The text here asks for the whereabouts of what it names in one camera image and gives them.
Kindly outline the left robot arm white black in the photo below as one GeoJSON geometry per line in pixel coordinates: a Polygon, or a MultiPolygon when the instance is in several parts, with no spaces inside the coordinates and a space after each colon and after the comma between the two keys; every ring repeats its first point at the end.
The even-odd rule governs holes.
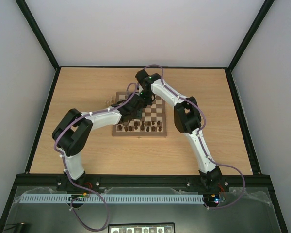
{"type": "Polygon", "coordinates": [[[75,186],[84,174],[81,161],[89,134],[99,128],[126,123],[136,118],[138,111],[147,106],[143,94],[132,93],[127,100],[119,101],[105,109],[82,113],[71,109],[52,133],[54,150],[60,153],[64,173],[75,186]]]}

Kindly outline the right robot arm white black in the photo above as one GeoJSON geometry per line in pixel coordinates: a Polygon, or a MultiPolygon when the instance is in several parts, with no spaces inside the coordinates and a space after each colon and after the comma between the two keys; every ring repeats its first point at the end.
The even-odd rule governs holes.
{"type": "Polygon", "coordinates": [[[145,100],[152,101],[159,96],[174,109],[174,125],[184,134],[197,159],[200,182],[206,190],[213,190],[220,182],[222,173],[214,162],[203,136],[202,120],[205,118],[194,97],[182,95],[168,85],[161,75],[149,75],[144,69],[137,72],[136,80],[141,86],[139,94],[145,100]]]}

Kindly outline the wooden chess board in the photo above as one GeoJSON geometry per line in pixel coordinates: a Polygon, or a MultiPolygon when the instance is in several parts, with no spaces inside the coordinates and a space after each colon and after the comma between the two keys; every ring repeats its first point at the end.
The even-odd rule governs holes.
{"type": "Polygon", "coordinates": [[[142,118],[140,120],[135,119],[132,120],[128,123],[124,124],[118,124],[118,125],[113,125],[113,130],[112,130],[112,136],[117,136],[117,137],[166,137],[167,136],[167,125],[166,125],[166,111],[165,111],[165,101],[159,97],[156,96],[156,99],[153,101],[151,106],[148,106],[143,109],[142,112],[142,118]],[[140,127],[142,126],[142,121],[145,122],[145,130],[141,131],[140,127]],[[135,130],[134,123],[139,122],[138,129],[135,130]],[[118,125],[122,126],[122,130],[120,131],[118,129],[118,125]],[[124,127],[127,127],[129,129],[129,126],[132,127],[132,131],[125,131],[124,127]]]}

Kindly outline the left circuit board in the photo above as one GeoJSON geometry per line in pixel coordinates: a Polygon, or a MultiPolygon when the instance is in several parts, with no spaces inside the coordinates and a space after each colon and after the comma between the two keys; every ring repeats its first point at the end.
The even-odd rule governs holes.
{"type": "Polygon", "coordinates": [[[84,192],[82,194],[71,194],[70,200],[73,201],[86,201],[90,197],[90,194],[87,192],[84,192]]]}

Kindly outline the circuit board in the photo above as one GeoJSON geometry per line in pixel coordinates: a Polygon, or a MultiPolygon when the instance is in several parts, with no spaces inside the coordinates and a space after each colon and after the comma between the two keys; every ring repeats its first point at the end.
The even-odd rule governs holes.
{"type": "Polygon", "coordinates": [[[210,194],[205,198],[205,200],[207,202],[214,202],[214,203],[225,202],[226,201],[226,194],[225,193],[210,194]]]}
{"type": "Polygon", "coordinates": [[[87,192],[84,192],[82,194],[71,194],[70,200],[73,201],[86,201],[90,197],[90,194],[87,192]]]}

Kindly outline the right circuit board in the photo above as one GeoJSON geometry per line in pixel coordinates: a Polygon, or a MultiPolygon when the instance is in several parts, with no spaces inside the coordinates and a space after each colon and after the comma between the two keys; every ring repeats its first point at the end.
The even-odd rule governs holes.
{"type": "Polygon", "coordinates": [[[210,194],[205,198],[205,200],[207,202],[214,202],[214,203],[225,202],[226,201],[226,194],[225,193],[210,194]]]}

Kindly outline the small dark cylinder object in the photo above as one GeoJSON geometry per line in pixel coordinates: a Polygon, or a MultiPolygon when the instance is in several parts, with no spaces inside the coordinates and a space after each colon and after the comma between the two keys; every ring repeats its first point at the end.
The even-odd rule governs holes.
{"type": "Polygon", "coordinates": [[[26,223],[17,223],[15,229],[14,229],[14,233],[25,233],[26,232],[26,228],[27,228],[27,224],[26,223]]]}

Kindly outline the black aluminium frame rail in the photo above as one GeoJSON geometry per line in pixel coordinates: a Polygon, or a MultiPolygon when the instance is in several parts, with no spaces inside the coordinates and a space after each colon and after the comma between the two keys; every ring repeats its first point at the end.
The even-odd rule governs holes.
{"type": "MultiPolygon", "coordinates": [[[[200,175],[97,175],[87,174],[81,178],[81,186],[102,193],[113,187],[129,188],[172,188],[177,191],[215,194],[224,189],[242,187],[240,175],[224,175],[208,189],[201,182],[200,175]]],[[[12,186],[18,187],[54,187],[56,191],[80,193],[83,190],[73,186],[64,174],[18,174],[12,186]]]]}

